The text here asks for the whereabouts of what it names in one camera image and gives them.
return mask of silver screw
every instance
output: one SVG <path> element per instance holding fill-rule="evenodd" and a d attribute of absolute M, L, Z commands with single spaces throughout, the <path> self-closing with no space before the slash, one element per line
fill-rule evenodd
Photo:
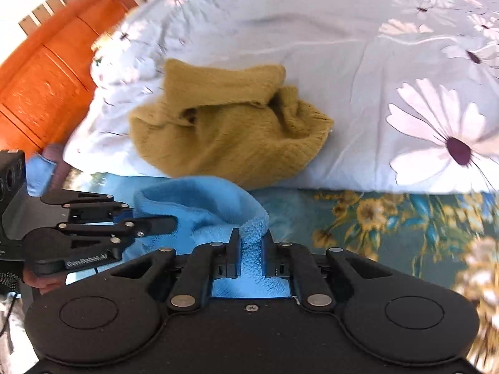
<path fill-rule="evenodd" d="M 249 305 L 246 305 L 245 309 L 248 311 L 248 312 L 256 312 L 258 311 L 259 306 L 258 305 L 255 305 L 255 304 L 249 304 Z"/>
<path fill-rule="evenodd" d="M 191 295 L 176 295 L 170 302 L 178 308 L 187 308 L 193 306 L 196 303 L 196 299 Z"/>
<path fill-rule="evenodd" d="M 307 298 L 307 302 L 315 307 L 327 307 L 333 300 L 326 294 L 314 294 Z"/>

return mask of light gray bedding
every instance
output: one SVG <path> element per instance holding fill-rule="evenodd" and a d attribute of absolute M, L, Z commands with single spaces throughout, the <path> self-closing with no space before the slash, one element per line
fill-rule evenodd
<path fill-rule="evenodd" d="M 97 52 L 98 88 L 65 160 L 162 176 L 137 156 L 127 114 L 161 94 L 165 58 L 281 63 L 300 97 L 335 120 L 319 155 L 282 185 L 497 190 L 497 18 L 499 0 L 154 0 Z"/>

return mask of bed sheet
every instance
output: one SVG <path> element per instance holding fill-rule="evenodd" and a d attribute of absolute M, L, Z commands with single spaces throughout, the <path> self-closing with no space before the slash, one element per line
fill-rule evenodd
<path fill-rule="evenodd" d="M 128 114 L 158 99 L 166 58 L 242 69 L 279 63 L 335 120 L 296 188 L 450 193 L 499 189 L 499 0 L 153 0 L 92 65 L 98 88 L 65 160 L 163 174 L 138 157 Z"/>
<path fill-rule="evenodd" d="M 163 180 L 81 173 L 71 188 L 112 194 L 133 206 L 135 191 Z M 468 359 L 484 372 L 499 371 L 499 194 L 289 188 L 251 194 L 269 213 L 276 242 L 301 243 L 313 253 L 344 247 L 475 302 L 480 332 Z"/>

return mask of purple flower center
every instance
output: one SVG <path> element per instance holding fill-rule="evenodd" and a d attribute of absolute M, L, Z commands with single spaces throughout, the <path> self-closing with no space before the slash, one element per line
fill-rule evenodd
<path fill-rule="evenodd" d="M 450 137 L 445 142 L 447 146 L 448 154 L 456 161 L 460 166 L 466 166 L 470 164 L 471 161 L 471 149 L 466 143 L 461 142 L 455 137 Z"/>
<path fill-rule="evenodd" d="M 470 59 L 473 60 L 476 64 L 479 64 L 479 63 L 482 62 L 480 60 L 480 58 L 477 55 L 475 55 L 474 53 L 472 53 L 470 51 L 466 51 L 466 53 L 468 54 L 468 56 L 470 57 Z"/>

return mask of brown knit garment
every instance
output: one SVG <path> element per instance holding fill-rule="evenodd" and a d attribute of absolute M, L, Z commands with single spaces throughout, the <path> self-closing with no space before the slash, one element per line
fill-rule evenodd
<path fill-rule="evenodd" d="M 165 63 L 164 94 L 130 114 L 138 153 L 171 177 L 214 175 L 245 189 L 293 177 L 333 120 L 283 86 L 280 65 L 232 71 Z"/>

